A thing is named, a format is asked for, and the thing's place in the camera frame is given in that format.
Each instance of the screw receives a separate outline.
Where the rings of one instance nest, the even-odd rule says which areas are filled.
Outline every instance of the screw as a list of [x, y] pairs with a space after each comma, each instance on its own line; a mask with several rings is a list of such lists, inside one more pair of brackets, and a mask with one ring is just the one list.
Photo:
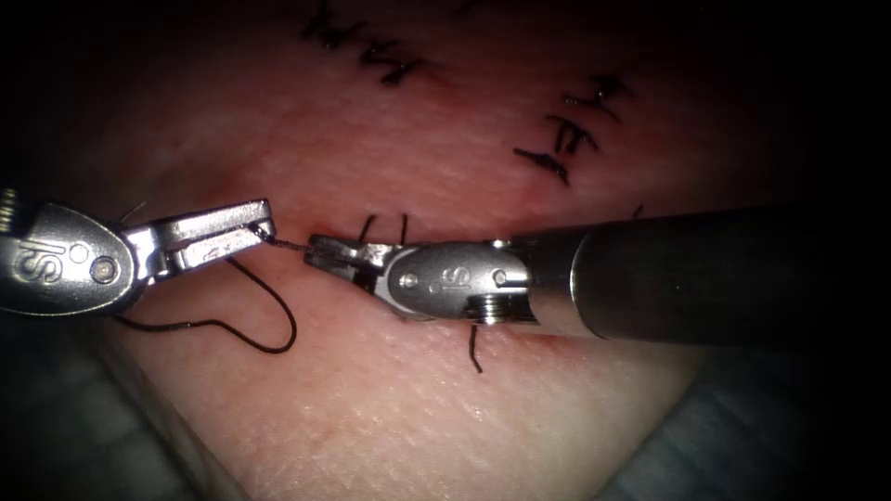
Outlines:
[[399, 277], [399, 285], [403, 289], [414, 289], [418, 285], [418, 276], [413, 273], [406, 273]]
[[114, 280], [117, 271], [114, 260], [107, 256], [97, 258], [90, 267], [90, 275], [100, 284], [108, 284]]
[[495, 285], [501, 287], [508, 281], [508, 274], [504, 273], [504, 270], [495, 270], [492, 279], [495, 280]]

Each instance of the black suture thread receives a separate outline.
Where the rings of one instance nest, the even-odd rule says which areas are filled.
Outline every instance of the black suture thread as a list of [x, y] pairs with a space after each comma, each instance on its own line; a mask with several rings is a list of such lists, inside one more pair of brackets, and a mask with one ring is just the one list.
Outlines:
[[327, 48], [328, 50], [335, 50], [337, 49], [337, 47], [341, 46], [344, 40], [352, 36], [355, 32], [359, 31], [359, 29], [365, 25], [366, 23], [364, 21], [359, 21], [346, 30], [326, 28], [325, 30], [322, 30], [318, 37], [322, 40], [323, 47]]
[[472, 8], [480, 5], [484, 0], [467, 0], [463, 4], [461, 4], [453, 13], [455, 16], [461, 16], [463, 14], [467, 14]]
[[513, 153], [515, 155], [519, 155], [521, 157], [525, 157], [531, 161], [533, 161], [539, 167], [544, 167], [549, 171], [557, 174], [563, 183], [569, 186], [569, 174], [566, 172], [566, 169], [563, 167], [563, 164], [554, 160], [553, 157], [548, 155], [547, 153], [533, 153], [531, 151], [526, 151], [524, 149], [514, 148]]
[[569, 143], [566, 145], [567, 153], [574, 155], [575, 150], [578, 149], [578, 142], [583, 140], [590, 144], [591, 147], [594, 148], [594, 151], [600, 151], [600, 147], [594, 142], [594, 138], [591, 134], [583, 129], [578, 123], [557, 115], [545, 115], [545, 120], [553, 120], [560, 124], [560, 129], [557, 131], [557, 141], [554, 143], [555, 154], [560, 153], [560, 150], [563, 147], [563, 138], [567, 131], [573, 134]]
[[328, 10], [328, 2], [326, 0], [319, 0], [318, 2], [318, 11], [316, 14], [310, 18], [309, 23], [306, 24], [306, 27], [303, 28], [303, 31], [300, 33], [301, 38], [309, 38], [313, 36], [318, 30], [325, 28], [328, 26], [328, 23], [331, 21], [331, 17], [334, 15], [334, 12]]
[[114, 319], [118, 323], [120, 323], [126, 327], [136, 329], [136, 330], [142, 330], [144, 332], [170, 332], [170, 331], [174, 331], [174, 330], [184, 330], [187, 328], [217, 326], [219, 328], [227, 330], [228, 332], [235, 335], [240, 340], [248, 343], [252, 348], [259, 350], [263, 353], [279, 354], [279, 353], [285, 353], [286, 351], [288, 351], [291, 348], [291, 346], [293, 346], [294, 342], [297, 340], [297, 321], [294, 319], [294, 313], [291, 312], [291, 309], [288, 306], [288, 304], [285, 303], [285, 300], [283, 300], [281, 298], [281, 296], [278, 295], [278, 293], [274, 289], [272, 289], [272, 287], [270, 287], [268, 284], [266, 284], [260, 277], [255, 275], [251, 270], [246, 268], [243, 264], [236, 261], [235, 258], [226, 258], [226, 262], [235, 266], [235, 268], [238, 269], [242, 274], [244, 274], [247, 278], [250, 278], [253, 281], [253, 283], [260, 286], [263, 290], [266, 291], [266, 293], [268, 293], [270, 296], [272, 296], [272, 298], [274, 300], [276, 300], [278, 305], [281, 306], [281, 309], [285, 312], [285, 315], [288, 316], [288, 322], [291, 324], [291, 336], [288, 337], [288, 341], [285, 344], [278, 346], [278, 347], [266, 346], [264, 344], [261, 344], [255, 340], [251, 339], [250, 337], [245, 335], [243, 332], [230, 326], [226, 322], [224, 322], [222, 320], [217, 320], [216, 318], [210, 318], [207, 320], [199, 320], [199, 321], [195, 321], [195, 322], [191, 322], [191, 321], [174, 322], [171, 324], [144, 324], [142, 322], [136, 322], [135, 320], [130, 320], [129, 318], [124, 318], [122, 315], [115, 315]]
[[483, 374], [483, 367], [480, 366], [480, 363], [476, 360], [476, 330], [476, 324], [471, 325], [471, 362], [473, 362], [473, 366], [476, 367], [476, 372]]
[[371, 223], [374, 223], [375, 218], [378, 217], [374, 214], [371, 214], [368, 219], [365, 220], [365, 225], [362, 226], [362, 233], [359, 233], [359, 241], [364, 242], [365, 236], [368, 234], [368, 229], [371, 228]]
[[631, 89], [627, 87], [621, 80], [612, 76], [612, 75], [589, 75], [588, 79], [591, 82], [595, 82], [598, 85], [597, 92], [594, 94], [594, 97], [591, 99], [584, 99], [582, 97], [575, 97], [569, 94], [563, 93], [563, 101], [569, 104], [582, 105], [590, 108], [600, 109], [606, 114], [613, 117], [613, 120], [621, 123], [618, 115], [613, 113], [611, 109], [603, 106], [604, 101], [613, 94], [618, 91], [625, 91], [629, 95], [634, 96], [634, 93], [631, 92]]
[[427, 61], [423, 59], [415, 59], [413, 61], [409, 61], [408, 63], [400, 64], [395, 70], [383, 75], [381, 77], [381, 83], [384, 85], [395, 87], [399, 85], [400, 82], [402, 82], [402, 78], [406, 76], [410, 71], [414, 70], [415, 67], [419, 64], [425, 62]]
[[600, 86], [597, 90], [597, 95], [600, 96], [601, 101], [606, 100], [618, 91], [625, 91], [629, 96], [634, 96], [634, 93], [631, 92], [631, 89], [625, 83], [612, 75], [590, 75], [588, 79]]
[[617, 123], [622, 122], [619, 120], [619, 116], [616, 115], [615, 113], [613, 113], [613, 111], [611, 109], [603, 106], [600, 96], [595, 96], [593, 99], [584, 99], [582, 97], [570, 96], [569, 94], [563, 93], [563, 101], [568, 104], [575, 104], [575, 105], [587, 106], [589, 108], [599, 109], [599, 110], [603, 111], [604, 113], [606, 113], [607, 115], [613, 117], [613, 120], [615, 120]]
[[362, 54], [359, 55], [359, 63], [360, 64], [388, 64], [391, 66], [399, 66], [402, 62], [396, 58], [381, 58], [378, 56], [379, 53], [384, 52], [388, 48], [393, 45], [398, 45], [398, 40], [388, 40], [386, 42], [378, 42], [377, 40], [372, 40], [371, 44], [365, 49]]
[[406, 245], [406, 232], [408, 231], [408, 214], [402, 214], [402, 232], [399, 234], [399, 245]]

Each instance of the dark cylindrical shaft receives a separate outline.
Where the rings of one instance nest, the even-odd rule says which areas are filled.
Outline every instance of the dark cylindrical shaft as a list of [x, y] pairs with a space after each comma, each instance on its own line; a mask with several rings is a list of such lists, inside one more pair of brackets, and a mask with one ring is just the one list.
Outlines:
[[530, 246], [529, 301], [553, 334], [797, 347], [828, 328], [832, 229], [801, 207], [566, 228]]

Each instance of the engraved logo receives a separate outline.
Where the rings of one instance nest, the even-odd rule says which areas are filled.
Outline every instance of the engraved logo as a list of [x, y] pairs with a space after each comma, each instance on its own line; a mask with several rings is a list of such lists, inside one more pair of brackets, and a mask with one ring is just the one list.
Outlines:
[[51, 284], [62, 277], [62, 261], [58, 257], [65, 249], [30, 240], [22, 241], [19, 247], [21, 251], [13, 268], [19, 278]]
[[471, 270], [464, 266], [446, 268], [443, 270], [443, 289], [469, 289], [471, 283]]

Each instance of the silver metal jaw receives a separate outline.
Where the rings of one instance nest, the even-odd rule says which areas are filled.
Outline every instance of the silver metal jaw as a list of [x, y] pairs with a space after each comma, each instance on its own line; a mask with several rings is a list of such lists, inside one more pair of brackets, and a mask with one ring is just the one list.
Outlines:
[[136, 255], [136, 279], [152, 285], [263, 243], [258, 230], [276, 234], [265, 199], [181, 214], [121, 233]]
[[266, 200], [117, 231], [55, 202], [0, 197], [0, 310], [32, 316], [111, 315], [145, 287], [274, 236]]
[[527, 271], [510, 244], [365, 243], [313, 235], [305, 262], [353, 282], [412, 320], [534, 323]]

